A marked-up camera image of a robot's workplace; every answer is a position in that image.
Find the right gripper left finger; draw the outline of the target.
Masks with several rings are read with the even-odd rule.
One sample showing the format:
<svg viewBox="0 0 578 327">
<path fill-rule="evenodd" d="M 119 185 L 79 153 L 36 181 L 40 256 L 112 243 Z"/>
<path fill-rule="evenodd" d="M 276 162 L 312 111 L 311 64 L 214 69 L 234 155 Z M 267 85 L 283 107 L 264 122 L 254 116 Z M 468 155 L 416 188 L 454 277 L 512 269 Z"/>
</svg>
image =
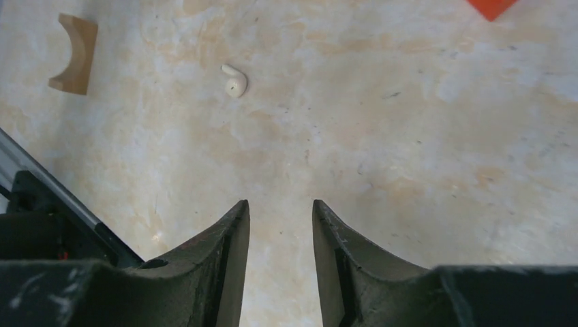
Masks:
<svg viewBox="0 0 578 327">
<path fill-rule="evenodd" d="M 247 200 L 136 268 L 98 260 L 1 262 L 2 326 L 238 326 Z"/>
</svg>

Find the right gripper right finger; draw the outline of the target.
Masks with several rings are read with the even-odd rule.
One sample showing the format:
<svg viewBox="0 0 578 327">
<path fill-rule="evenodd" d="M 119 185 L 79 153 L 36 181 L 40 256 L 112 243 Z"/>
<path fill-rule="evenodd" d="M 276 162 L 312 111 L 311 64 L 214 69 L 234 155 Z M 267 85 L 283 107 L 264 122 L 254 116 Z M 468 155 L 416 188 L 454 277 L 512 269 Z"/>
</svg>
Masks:
<svg viewBox="0 0 578 327">
<path fill-rule="evenodd" d="M 576 326 L 577 267 L 403 260 L 312 207 L 324 326 Z"/>
</svg>

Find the small beige earbud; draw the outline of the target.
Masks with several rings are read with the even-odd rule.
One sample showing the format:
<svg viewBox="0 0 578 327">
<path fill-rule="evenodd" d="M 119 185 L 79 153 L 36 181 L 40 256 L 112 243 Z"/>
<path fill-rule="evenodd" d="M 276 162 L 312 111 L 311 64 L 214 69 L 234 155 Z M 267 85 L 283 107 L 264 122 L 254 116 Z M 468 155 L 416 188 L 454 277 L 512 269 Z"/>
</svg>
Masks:
<svg viewBox="0 0 578 327">
<path fill-rule="evenodd" d="M 223 73 L 229 76 L 226 82 L 226 93 L 233 98 L 240 98 L 247 90 L 248 79 L 244 73 L 231 65 L 221 65 Z"/>
</svg>

